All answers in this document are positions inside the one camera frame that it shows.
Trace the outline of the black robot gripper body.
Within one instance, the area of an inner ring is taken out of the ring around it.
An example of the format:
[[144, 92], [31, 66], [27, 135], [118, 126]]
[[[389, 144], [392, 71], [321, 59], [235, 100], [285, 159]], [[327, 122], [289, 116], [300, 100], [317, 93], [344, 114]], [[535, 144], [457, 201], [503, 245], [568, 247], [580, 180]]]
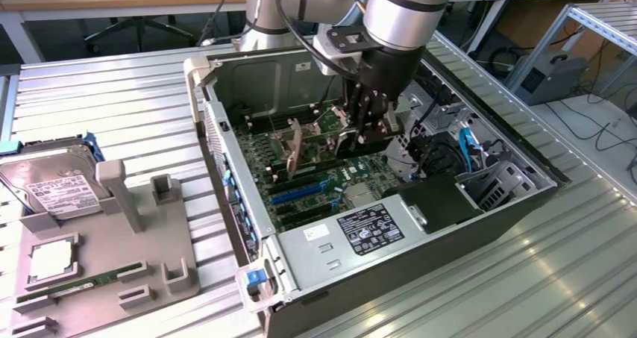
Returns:
[[359, 82], [364, 93], [396, 98], [412, 81], [423, 53], [423, 46], [409, 51], [388, 47], [364, 51], [359, 66]]

